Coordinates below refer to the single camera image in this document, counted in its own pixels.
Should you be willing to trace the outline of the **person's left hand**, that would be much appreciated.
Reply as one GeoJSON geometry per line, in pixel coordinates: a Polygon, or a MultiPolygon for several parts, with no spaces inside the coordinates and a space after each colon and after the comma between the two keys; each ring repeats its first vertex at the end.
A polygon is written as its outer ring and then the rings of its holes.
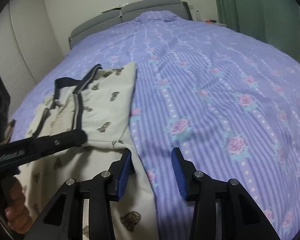
{"type": "Polygon", "coordinates": [[[26,234],[33,219],[25,205],[26,198],[20,181],[15,177],[5,178],[0,181],[0,190],[3,190],[4,200],[8,199],[4,211],[8,227],[18,234],[26,234]]]}

